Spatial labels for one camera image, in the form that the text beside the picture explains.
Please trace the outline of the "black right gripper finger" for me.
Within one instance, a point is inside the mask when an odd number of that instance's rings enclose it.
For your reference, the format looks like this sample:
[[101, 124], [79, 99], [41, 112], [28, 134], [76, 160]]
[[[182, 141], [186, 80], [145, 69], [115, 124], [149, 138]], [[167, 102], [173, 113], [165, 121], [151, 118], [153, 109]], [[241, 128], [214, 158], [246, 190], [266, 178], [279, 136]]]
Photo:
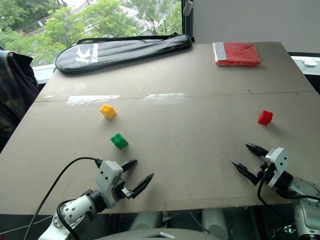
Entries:
[[259, 178], [254, 175], [253, 173], [251, 173], [244, 165], [242, 165], [239, 162], [236, 162], [234, 160], [231, 160], [232, 164], [234, 165], [234, 167], [244, 176], [246, 177], [248, 180], [250, 180], [252, 182], [253, 185], [257, 185], [258, 182], [260, 181]]
[[261, 146], [252, 144], [252, 143], [247, 143], [245, 145], [254, 155], [260, 157], [266, 157], [266, 155], [268, 154], [268, 150], [264, 149]]

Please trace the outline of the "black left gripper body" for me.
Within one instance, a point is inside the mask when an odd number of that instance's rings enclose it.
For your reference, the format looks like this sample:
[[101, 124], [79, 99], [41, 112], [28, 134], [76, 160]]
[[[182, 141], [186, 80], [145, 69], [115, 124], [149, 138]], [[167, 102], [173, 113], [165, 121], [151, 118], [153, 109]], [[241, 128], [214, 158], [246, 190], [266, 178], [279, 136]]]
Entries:
[[125, 181], [123, 179], [120, 179], [113, 187], [112, 194], [115, 200], [130, 199], [132, 197], [132, 192], [125, 187]]

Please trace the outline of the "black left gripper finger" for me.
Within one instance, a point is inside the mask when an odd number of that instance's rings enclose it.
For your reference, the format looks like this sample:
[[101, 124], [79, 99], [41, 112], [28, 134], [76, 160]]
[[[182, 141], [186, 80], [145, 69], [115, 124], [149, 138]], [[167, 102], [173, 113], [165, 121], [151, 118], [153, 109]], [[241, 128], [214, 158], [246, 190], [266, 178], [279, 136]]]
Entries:
[[131, 191], [130, 197], [132, 199], [135, 199], [141, 192], [143, 192], [152, 180], [153, 176], [154, 173], [151, 173], [148, 176], [146, 176], [142, 181], [140, 181], [138, 185]]
[[128, 160], [126, 162], [124, 162], [122, 165], [121, 165], [121, 168], [123, 169], [123, 172], [126, 172], [128, 171], [131, 167], [133, 167], [138, 161], [136, 159], [131, 159], [131, 160]]

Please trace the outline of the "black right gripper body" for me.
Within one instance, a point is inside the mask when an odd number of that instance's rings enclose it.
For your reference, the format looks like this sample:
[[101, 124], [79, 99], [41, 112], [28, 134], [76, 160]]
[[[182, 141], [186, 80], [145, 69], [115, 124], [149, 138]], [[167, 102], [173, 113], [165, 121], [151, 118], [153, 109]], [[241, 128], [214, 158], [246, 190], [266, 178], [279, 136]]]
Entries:
[[256, 181], [254, 185], [257, 185], [258, 183], [260, 183], [263, 177], [264, 177], [264, 182], [269, 184], [270, 180], [274, 176], [274, 173], [272, 172], [272, 170], [274, 170], [275, 168], [272, 166], [273, 164], [271, 163], [269, 158], [266, 158], [264, 156], [259, 156], [258, 158], [261, 160], [261, 165], [260, 165], [260, 171], [256, 175]]

